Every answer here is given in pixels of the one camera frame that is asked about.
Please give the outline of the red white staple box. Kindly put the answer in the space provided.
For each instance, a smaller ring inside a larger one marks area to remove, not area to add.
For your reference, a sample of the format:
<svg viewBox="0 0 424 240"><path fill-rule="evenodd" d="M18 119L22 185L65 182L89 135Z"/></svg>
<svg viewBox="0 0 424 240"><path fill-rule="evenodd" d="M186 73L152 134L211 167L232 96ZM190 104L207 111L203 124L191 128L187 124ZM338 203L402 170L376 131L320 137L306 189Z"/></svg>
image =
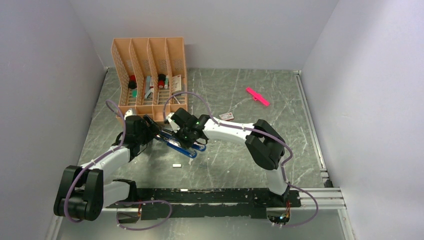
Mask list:
<svg viewBox="0 0 424 240"><path fill-rule="evenodd" d="M234 115L232 112L228 112L228 113L220 114L219 118L223 121L230 121L234 119Z"/></svg>

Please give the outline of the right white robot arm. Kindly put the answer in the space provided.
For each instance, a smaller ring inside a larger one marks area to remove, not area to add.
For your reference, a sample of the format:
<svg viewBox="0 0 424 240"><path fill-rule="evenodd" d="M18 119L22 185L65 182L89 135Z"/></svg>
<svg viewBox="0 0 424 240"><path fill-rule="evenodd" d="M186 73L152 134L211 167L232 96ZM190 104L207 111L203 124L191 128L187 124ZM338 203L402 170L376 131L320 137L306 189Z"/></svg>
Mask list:
<svg viewBox="0 0 424 240"><path fill-rule="evenodd" d="M166 121L172 128L174 138L186 149L199 139L244 145L256 165L266 171L270 202L275 207L282 207L288 202L289 186L282 173L286 142L267 121L228 122L207 114L196 117L183 108L169 113Z"/></svg>

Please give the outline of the blue stapler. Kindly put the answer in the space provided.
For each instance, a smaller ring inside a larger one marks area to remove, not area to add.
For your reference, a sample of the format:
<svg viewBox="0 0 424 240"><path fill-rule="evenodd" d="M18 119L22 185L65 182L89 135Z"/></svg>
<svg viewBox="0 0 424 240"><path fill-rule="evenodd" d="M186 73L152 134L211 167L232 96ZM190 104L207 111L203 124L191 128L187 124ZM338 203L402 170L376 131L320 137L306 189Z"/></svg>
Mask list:
<svg viewBox="0 0 424 240"><path fill-rule="evenodd" d="M168 137L165 137L165 136L158 134L158 135L155 136L155 139L160 141L160 142L165 143L169 148L183 154L184 156L187 156L191 159L194 159L194 158L197 157L197 152L194 149L192 149L192 148L185 149L185 148L181 147L180 143L178 141L174 140L173 138L168 138Z"/></svg>
<svg viewBox="0 0 424 240"><path fill-rule="evenodd" d="M177 138L174 136L173 131L171 131L167 128L162 128L157 135L161 135L161 136L164 136L166 138L173 138L174 140L178 141ZM206 148L207 147L206 147L205 144L200 143L198 141L194 142L194 144L191 147L191 149L194 149L197 153L198 153L198 151L204 152L206 150Z"/></svg>

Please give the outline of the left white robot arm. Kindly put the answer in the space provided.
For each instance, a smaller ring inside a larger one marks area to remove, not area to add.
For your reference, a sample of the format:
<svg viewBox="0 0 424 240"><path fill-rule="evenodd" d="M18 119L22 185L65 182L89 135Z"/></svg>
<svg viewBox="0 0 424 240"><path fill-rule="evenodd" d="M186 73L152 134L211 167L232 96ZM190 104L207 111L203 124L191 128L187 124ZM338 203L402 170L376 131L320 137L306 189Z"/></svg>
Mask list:
<svg viewBox="0 0 424 240"><path fill-rule="evenodd" d="M77 223L96 220L103 207L116 202L126 208L134 207L139 200L134 181L104 181L137 157L161 129L148 115L126 117L124 130L105 153L81 166L69 165L64 169L53 205L54 215Z"/></svg>

